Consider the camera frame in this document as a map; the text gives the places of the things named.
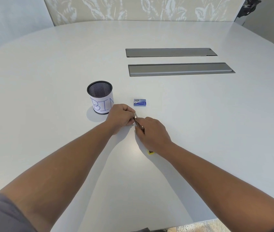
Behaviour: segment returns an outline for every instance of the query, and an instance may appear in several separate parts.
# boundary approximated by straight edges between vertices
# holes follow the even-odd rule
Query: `person's right hand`
[[[165,126],[151,117],[136,118],[136,121],[144,127],[143,133],[140,128],[135,126],[136,135],[140,141],[148,150],[162,155],[164,150],[172,144]]]

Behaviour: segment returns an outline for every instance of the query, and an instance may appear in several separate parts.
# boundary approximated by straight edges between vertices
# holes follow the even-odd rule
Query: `oval conference table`
[[[126,48],[211,48],[217,56],[127,58]],[[128,64],[226,62],[235,73],[130,77]],[[236,23],[96,21],[0,47],[0,189],[103,122],[87,86],[154,117],[178,145],[274,197],[274,44]],[[53,231],[134,231],[213,219],[133,127],[113,136]]]

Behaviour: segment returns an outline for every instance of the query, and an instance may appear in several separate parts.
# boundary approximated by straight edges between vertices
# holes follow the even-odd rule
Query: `patterned wall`
[[[234,21],[244,0],[45,0],[55,25],[92,20]]]

